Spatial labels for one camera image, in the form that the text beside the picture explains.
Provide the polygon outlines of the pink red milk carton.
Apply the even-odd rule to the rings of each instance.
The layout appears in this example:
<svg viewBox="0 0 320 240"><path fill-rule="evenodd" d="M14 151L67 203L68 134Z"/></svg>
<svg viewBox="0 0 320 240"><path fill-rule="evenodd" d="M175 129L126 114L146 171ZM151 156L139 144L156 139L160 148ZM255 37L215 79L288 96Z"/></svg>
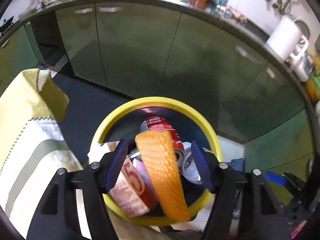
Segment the pink red milk carton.
<svg viewBox="0 0 320 240"><path fill-rule="evenodd" d="M148 188L129 157L125 157L116 184L109 194L128 218L142 216L157 204L155 193Z"/></svg>

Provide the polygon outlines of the orange textured foam sleeve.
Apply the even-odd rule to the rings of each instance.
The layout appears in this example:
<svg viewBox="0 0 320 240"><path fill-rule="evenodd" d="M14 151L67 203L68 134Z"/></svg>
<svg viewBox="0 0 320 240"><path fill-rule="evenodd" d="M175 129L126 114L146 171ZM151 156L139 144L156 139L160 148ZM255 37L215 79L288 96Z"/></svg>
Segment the orange textured foam sleeve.
<svg viewBox="0 0 320 240"><path fill-rule="evenodd" d="M190 219L169 131L146 131L135 137L142 162L165 216L178 222Z"/></svg>

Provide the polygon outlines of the purple cardboard box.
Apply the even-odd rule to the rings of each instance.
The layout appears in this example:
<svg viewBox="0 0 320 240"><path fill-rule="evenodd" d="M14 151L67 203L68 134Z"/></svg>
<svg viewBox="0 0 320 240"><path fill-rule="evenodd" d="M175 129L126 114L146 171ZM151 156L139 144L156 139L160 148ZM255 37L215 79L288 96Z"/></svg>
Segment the purple cardboard box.
<svg viewBox="0 0 320 240"><path fill-rule="evenodd" d="M150 176L143 164L143 162L137 158L133 159L132 161L133 166L136 168L136 170L138 171L139 175L142 177L142 179L144 180L144 182L146 183L146 185L148 186L148 188L155 193Z"/></svg>

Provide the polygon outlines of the yellow rimmed trash bin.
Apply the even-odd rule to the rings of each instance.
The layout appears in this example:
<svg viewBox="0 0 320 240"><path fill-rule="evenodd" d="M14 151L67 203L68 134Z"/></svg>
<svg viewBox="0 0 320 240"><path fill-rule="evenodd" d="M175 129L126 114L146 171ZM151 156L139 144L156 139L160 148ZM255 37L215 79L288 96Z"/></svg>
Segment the yellow rimmed trash bin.
<svg viewBox="0 0 320 240"><path fill-rule="evenodd" d="M183 114L193 121L204 133L212 155L222 160L220 143L211 124L193 107L175 99L161 96L148 96L129 101L113 110L98 126L91 142L90 149L103 142L107 132L125 115L148 107L164 107ZM191 206L185 202L178 164L174 155L171 136L168 132L144 132L138 137L138 148L143 151L142 160L151 176L151 181L159 196L160 205L164 211L162 217L140 216L132 218L142 225L165 226L177 222L187 222L202 209L211 199L208 190Z"/></svg>

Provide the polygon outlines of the green kitchen cabinets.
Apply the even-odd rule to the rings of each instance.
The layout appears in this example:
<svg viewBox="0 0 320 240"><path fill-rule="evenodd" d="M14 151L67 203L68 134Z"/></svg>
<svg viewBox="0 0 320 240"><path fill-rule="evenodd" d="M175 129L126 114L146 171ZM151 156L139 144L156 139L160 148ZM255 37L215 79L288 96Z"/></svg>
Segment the green kitchen cabinets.
<svg viewBox="0 0 320 240"><path fill-rule="evenodd" d="M80 80L194 107L219 135L243 144L247 171L306 182L317 154L313 105L265 43L188 0L62 0L1 37L1 90L22 70L66 59Z"/></svg>

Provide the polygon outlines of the yellow chevron tablecloth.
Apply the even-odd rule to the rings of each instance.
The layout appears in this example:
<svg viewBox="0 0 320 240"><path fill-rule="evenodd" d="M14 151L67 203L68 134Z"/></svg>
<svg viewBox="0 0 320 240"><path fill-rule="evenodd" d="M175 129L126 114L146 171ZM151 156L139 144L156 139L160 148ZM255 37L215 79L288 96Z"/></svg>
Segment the yellow chevron tablecloth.
<svg viewBox="0 0 320 240"><path fill-rule="evenodd" d="M69 149L58 121L68 96L52 81L48 70L21 71L1 95L1 239L27 239L35 210L60 168L83 170ZM82 190L76 190L81 234L92 239ZM117 239L162 239L144 226L108 213Z"/></svg>

